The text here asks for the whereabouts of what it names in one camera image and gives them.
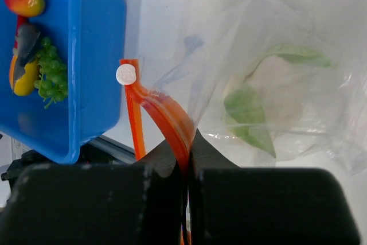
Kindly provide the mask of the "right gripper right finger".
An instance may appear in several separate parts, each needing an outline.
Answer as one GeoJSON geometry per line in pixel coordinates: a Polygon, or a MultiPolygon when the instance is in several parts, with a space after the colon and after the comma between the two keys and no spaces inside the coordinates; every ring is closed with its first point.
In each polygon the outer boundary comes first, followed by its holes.
{"type": "Polygon", "coordinates": [[[241,168],[196,133],[193,244],[360,244],[337,179],[317,168],[241,168]]]}

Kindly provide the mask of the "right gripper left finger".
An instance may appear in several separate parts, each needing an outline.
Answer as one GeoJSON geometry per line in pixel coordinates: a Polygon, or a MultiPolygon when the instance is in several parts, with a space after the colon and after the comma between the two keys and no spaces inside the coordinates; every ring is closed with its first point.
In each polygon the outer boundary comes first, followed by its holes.
{"type": "Polygon", "coordinates": [[[179,244],[182,195],[167,142],[131,165],[30,165],[1,213],[1,243],[179,244]]]}

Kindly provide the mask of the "white green toy cabbage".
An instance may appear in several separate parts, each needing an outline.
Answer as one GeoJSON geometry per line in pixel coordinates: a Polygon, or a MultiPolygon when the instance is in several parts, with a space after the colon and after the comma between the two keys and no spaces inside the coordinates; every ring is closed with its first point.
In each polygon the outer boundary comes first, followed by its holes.
{"type": "Polygon", "coordinates": [[[329,67],[329,57],[306,46],[283,43],[268,48],[244,77],[232,77],[227,84],[223,104],[228,130],[276,158],[276,136],[303,115],[307,81],[329,67]]]}

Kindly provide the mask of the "clear zip top bag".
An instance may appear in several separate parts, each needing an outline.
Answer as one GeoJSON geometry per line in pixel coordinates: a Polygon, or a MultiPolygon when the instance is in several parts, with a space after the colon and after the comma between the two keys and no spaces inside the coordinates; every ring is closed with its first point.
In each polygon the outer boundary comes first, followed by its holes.
{"type": "Polygon", "coordinates": [[[123,59],[135,156],[142,111],[184,175],[195,133],[236,165],[274,168],[308,155],[366,175],[366,26],[319,37],[277,0],[244,0],[165,53],[123,59]]]}

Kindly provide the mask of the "red orange toy mango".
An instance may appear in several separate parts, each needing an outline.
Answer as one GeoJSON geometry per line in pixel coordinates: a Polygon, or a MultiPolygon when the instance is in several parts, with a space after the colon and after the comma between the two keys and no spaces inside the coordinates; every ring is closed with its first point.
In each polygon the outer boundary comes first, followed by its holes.
{"type": "Polygon", "coordinates": [[[6,7],[23,17],[36,17],[45,10],[45,0],[4,0],[6,7]]]}

